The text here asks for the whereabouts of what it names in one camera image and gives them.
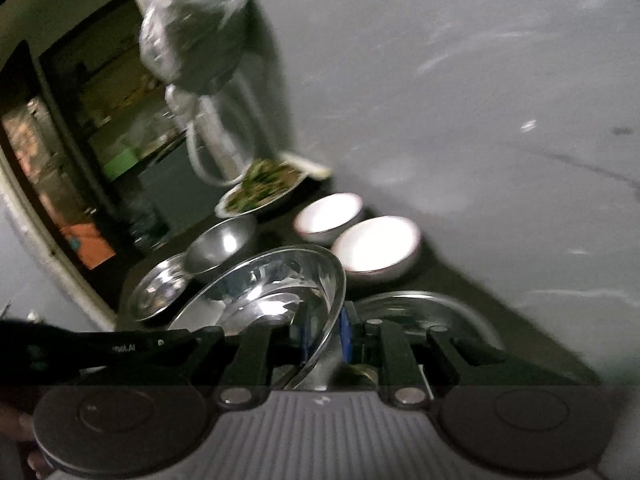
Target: plate of food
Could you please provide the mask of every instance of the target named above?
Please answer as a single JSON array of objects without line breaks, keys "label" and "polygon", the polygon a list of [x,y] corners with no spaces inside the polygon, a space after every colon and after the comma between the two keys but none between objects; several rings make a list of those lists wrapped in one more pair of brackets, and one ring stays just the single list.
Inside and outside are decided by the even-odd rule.
[{"label": "plate of food", "polygon": [[266,158],[255,160],[240,184],[227,191],[218,202],[218,218],[246,213],[261,214],[280,206],[302,183],[307,174],[286,162]]}]

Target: metal bowl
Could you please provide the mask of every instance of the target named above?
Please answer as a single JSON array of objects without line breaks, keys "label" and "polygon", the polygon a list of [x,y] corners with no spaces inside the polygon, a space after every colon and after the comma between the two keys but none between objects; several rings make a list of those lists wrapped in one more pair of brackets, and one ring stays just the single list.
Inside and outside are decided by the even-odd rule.
[{"label": "metal bowl", "polygon": [[255,254],[257,222],[251,215],[230,218],[201,234],[184,253],[184,270],[207,285]]},{"label": "metal bowl", "polygon": [[451,332],[503,348],[500,336],[487,319],[465,303],[436,292],[386,292],[356,301],[354,307],[360,320],[388,319],[398,323],[405,333]]},{"label": "metal bowl", "polygon": [[288,387],[296,387],[315,366],[336,325],[346,279],[340,261],[313,245],[282,247],[260,254],[220,276],[178,314],[171,329],[221,326],[237,335],[256,320],[290,324],[302,304],[308,308],[308,361]]},{"label": "metal bowl", "polygon": [[235,212],[228,211],[226,209],[226,204],[231,198],[231,195],[233,195],[233,193],[235,193],[242,186],[242,183],[237,184],[236,186],[231,188],[229,191],[227,191],[222,196],[218,204],[216,205],[216,208],[214,209],[216,216],[218,218],[236,218],[236,217],[248,215],[248,214],[255,214],[257,216],[260,216],[261,214],[271,212],[274,209],[279,208],[283,203],[285,203],[290,198],[293,190],[296,189],[300,184],[302,184],[302,181],[305,180],[307,176],[308,176],[308,173],[300,173],[300,176],[298,177],[298,179],[292,184],[292,186],[289,189],[274,196],[270,202],[267,202],[266,204],[263,204],[260,207],[256,207],[249,211],[244,211],[242,213],[235,213]]},{"label": "metal bowl", "polygon": [[150,319],[171,305],[187,287],[190,277],[182,267],[184,253],[176,254],[151,269],[127,300],[132,318]]}]

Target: doorway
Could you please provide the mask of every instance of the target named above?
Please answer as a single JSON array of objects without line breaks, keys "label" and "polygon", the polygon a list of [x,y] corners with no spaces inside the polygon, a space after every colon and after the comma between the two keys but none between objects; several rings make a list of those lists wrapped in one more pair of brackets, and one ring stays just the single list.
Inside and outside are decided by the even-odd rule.
[{"label": "doorway", "polygon": [[49,113],[26,42],[0,71],[0,149],[47,230],[117,310],[126,272],[142,259],[127,226],[105,213]]}]

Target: white plate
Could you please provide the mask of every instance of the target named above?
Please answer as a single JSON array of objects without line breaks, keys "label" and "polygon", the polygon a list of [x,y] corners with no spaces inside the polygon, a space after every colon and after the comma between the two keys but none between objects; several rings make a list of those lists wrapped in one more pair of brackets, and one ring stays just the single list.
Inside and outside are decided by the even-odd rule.
[{"label": "white plate", "polygon": [[249,211],[244,211],[242,213],[227,211],[226,203],[228,202],[229,197],[231,197],[233,193],[235,193],[238,189],[240,189],[240,187],[242,186],[242,182],[241,182],[240,184],[233,186],[229,191],[227,191],[222,196],[222,198],[216,205],[216,208],[214,209],[216,216],[218,218],[233,218],[235,216],[240,216],[240,215],[246,215],[246,214],[259,215],[261,213],[267,213],[269,211],[272,211],[276,209],[278,206],[280,206],[283,202],[285,202],[289,198],[289,195],[291,194],[291,192],[294,189],[296,189],[300,184],[302,184],[302,181],[305,180],[306,177],[307,177],[307,173],[300,173],[300,176],[298,177],[298,179],[293,183],[293,185],[289,189],[287,189],[283,193],[280,193],[279,195],[274,196],[269,202],[267,202],[266,204],[262,204],[260,207],[249,209]]}]

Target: blue component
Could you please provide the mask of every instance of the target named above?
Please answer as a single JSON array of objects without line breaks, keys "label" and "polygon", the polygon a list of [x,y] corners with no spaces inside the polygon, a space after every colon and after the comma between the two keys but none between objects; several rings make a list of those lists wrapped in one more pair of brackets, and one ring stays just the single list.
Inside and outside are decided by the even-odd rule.
[{"label": "blue component", "polygon": [[342,359],[345,363],[351,362],[351,325],[344,307],[340,311],[340,342],[342,344]]},{"label": "blue component", "polygon": [[69,240],[69,245],[76,253],[80,250],[80,240],[75,236],[71,237],[71,239]]}]

